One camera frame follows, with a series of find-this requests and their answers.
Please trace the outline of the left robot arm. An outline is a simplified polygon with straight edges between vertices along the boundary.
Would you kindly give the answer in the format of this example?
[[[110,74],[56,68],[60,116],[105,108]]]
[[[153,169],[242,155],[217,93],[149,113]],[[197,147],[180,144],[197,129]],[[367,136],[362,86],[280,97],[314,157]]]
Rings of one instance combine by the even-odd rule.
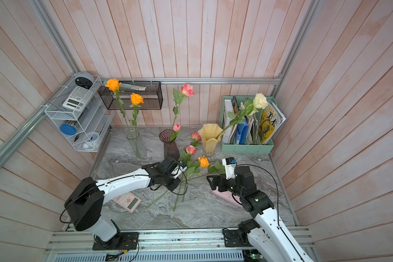
[[[88,177],[66,200],[63,211],[68,214],[75,230],[88,230],[94,235],[93,250],[135,249],[135,239],[122,233],[114,221],[102,215],[103,205],[121,195],[153,185],[164,186],[173,192],[186,170],[184,162],[168,157],[115,178],[96,181]]]

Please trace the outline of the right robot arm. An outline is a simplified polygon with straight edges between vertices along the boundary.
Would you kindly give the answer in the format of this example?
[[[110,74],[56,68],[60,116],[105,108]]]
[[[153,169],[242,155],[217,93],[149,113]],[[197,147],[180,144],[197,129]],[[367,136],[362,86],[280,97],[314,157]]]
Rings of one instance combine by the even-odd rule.
[[[239,224],[242,244],[254,247],[268,262],[313,261],[282,222],[278,206],[257,188],[250,166],[231,169],[230,175],[211,175],[207,180],[212,190],[239,197],[242,207],[252,216]]]

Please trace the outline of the orange rose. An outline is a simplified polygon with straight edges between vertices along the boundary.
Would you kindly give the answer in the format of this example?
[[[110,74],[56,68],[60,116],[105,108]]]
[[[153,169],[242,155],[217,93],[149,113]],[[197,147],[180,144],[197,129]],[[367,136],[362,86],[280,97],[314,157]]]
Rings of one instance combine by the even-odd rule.
[[[147,205],[146,206],[147,208],[149,208],[152,205],[155,205],[155,203],[159,202],[167,193],[171,193],[171,194],[175,195],[177,200],[179,199],[180,196],[184,196],[186,194],[186,192],[188,191],[189,181],[203,177],[202,175],[192,177],[193,174],[200,173],[201,169],[206,168],[207,174],[212,174],[212,173],[222,174],[222,173],[224,173],[224,168],[221,167],[218,160],[215,162],[212,162],[211,160],[208,160],[208,158],[206,156],[200,156],[198,161],[196,161],[196,160],[191,160],[191,155],[189,155],[187,153],[186,153],[186,155],[187,155],[187,157],[184,160],[188,160],[188,162],[187,162],[188,169],[184,173],[185,182],[179,183],[179,191],[176,193],[176,192],[171,192],[169,190],[166,190],[157,199],[155,199],[149,205]]]
[[[124,118],[124,121],[127,124],[127,128],[130,128],[130,125],[128,124],[128,120],[126,118],[126,111],[124,109],[124,102],[123,100],[120,98],[120,82],[117,79],[110,79],[107,81],[107,83],[105,84],[105,87],[107,87],[111,92],[113,92],[116,96],[116,101],[118,106],[120,107],[120,112]]]
[[[139,94],[136,94],[136,93],[131,94],[131,105],[129,107],[133,109],[133,112],[132,112],[133,120],[130,120],[130,122],[136,131],[137,131],[137,125],[138,125],[137,116],[139,114],[139,109],[141,108],[141,104],[143,104],[143,102],[144,102],[144,99],[142,96],[140,96]]]

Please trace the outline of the pink tulip bud flower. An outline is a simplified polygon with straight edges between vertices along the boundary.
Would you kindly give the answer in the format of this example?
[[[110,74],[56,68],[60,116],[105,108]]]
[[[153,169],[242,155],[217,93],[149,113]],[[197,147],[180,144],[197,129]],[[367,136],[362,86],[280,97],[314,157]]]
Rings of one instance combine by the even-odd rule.
[[[174,124],[172,128],[172,135],[170,137],[170,141],[174,141],[176,137],[178,136],[179,132],[181,130],[181,126],[179,124]]]

